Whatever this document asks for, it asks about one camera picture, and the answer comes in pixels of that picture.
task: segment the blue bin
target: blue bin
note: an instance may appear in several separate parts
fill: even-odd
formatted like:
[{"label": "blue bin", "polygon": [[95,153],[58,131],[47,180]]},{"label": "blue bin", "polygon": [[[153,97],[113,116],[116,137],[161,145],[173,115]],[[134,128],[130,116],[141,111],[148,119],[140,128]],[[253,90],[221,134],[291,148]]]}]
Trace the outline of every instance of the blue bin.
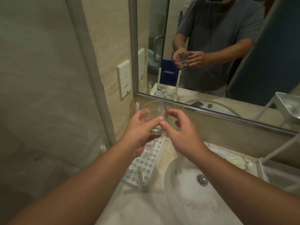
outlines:
[{"label": "blue bin", "polygon": [[159,83],[174,86],[177,82],[179,69],[171,60],[162,60]]}]

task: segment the mirror frame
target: mirror frame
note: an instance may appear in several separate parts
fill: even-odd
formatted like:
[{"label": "mirror frame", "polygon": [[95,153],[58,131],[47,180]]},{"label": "mirror frame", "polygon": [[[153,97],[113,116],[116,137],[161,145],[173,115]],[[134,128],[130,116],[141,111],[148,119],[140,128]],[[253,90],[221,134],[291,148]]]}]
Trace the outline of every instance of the mirror frame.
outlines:
[{"label": "mirror frame", "polygon": [[162,100],[167,105],[175,105],[178,106],[180,109],[194,111],[200,114],[205,114],[208,116],[220,118],[223,120],[239,123],[242,125],[250,126],[253,128],[262,129],[268,132],[277,133],[280,135],[294,137],[297,132],[286,130],[283,128],[275,127],[272,125],[263,124],[260,122],[244,119],[241,117],[234,117],[231,115],[207,110],[200,107],[190,106],[184,103],[175,102],[172,100],[167,100],[164,98],[158,98],[152,95],[144,94],[139,92],[139,79],[138,79],[138,69],[139,69],[139,62],[138,62],[138,30],[137,30],[137,0],[129,0],[129,21],[130,21],[130,41],[131,41],[131,59],[132,59],[132,80],[133,80],[133,94],[134,97],[147,97],[149,101],[151,100]]}]

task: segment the switch plate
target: switch plate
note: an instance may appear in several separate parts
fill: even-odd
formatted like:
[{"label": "switch plate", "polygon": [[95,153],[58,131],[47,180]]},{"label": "switch plate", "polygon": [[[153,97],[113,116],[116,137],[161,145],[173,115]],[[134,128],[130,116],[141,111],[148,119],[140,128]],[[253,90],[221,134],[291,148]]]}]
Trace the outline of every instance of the switch plate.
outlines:
[{"label": "switch plate", "polygon": [[131,68],[130,61],[126,60],[117,67],[120,77],[121,98],[124,98],[131,90]]},{"label": "switch plate", "polygon": [[185,7],[188,8],[192,3],[192,0],[185,0]]},{"label": "switch plate", "polygon": [[142,79],[144,72],[145,72],[145,49],[142,48],[138,52],[139,58],[139,80]]}]

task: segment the mirror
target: mirror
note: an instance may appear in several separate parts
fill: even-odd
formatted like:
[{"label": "mirror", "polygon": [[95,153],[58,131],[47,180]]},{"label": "mirror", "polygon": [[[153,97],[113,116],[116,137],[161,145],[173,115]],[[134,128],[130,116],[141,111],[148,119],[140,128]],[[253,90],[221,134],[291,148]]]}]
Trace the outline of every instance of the mirror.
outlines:
[{"label": "mirror", "polygon": [[299,132],[297,4],[137,0],[139,92]]}]

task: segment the sink drain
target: sink drain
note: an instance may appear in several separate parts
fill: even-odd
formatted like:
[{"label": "sink drain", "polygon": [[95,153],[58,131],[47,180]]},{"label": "sink drain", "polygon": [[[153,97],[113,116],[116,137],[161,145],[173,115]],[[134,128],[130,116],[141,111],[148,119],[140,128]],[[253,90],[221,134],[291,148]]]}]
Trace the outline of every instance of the sink drain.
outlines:
[{"label": "sink drain", "polygon": [[204,175],[198,175],[197,176],[197,182],[202,186],[208,185],[208,180]]}]

